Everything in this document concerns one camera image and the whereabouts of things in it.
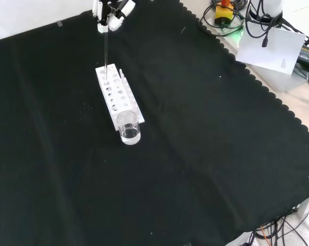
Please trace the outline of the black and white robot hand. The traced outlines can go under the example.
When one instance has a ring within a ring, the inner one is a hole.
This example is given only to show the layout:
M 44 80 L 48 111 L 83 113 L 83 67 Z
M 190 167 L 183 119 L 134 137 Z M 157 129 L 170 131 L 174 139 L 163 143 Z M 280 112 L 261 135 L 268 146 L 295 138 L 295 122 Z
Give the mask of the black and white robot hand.
M 133 11 L 136 3 L 132 0 L 125 1 L 93 1 L 92 15 L 98 24 L 98 32 L 117 31 L 124 19 Z

